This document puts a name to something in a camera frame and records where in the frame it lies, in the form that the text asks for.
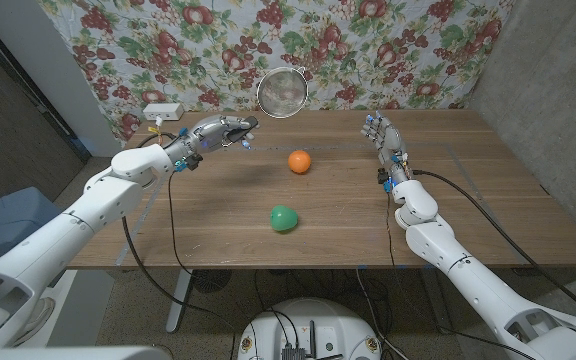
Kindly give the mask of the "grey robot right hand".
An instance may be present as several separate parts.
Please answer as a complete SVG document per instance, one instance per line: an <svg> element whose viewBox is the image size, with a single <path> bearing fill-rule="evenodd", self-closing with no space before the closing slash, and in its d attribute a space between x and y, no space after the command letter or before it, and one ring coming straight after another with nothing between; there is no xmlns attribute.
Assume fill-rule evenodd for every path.
<svg viewBox="0 0 576 360"><path fill-rule="evenodd" d="M381 164L377 179L386 192L391 192L396 185L412 179L407 146L389 118L379 111L375 115L368 114L361 134L377 149L377 159Z"/></svg>

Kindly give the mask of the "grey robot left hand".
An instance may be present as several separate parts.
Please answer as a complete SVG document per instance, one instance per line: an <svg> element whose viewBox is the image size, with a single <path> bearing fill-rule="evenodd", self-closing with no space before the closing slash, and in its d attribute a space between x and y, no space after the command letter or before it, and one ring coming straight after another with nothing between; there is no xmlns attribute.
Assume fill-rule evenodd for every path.
<svg viewBox="0 0 576 360"><path fill-rule="evenodd" d="M254 116L211 115L191 129L181 130L164 151L177 171L194 170L209 152L237 142L249 148L249 141L253 138L251 131L258 127L258 119Z"/></svg>

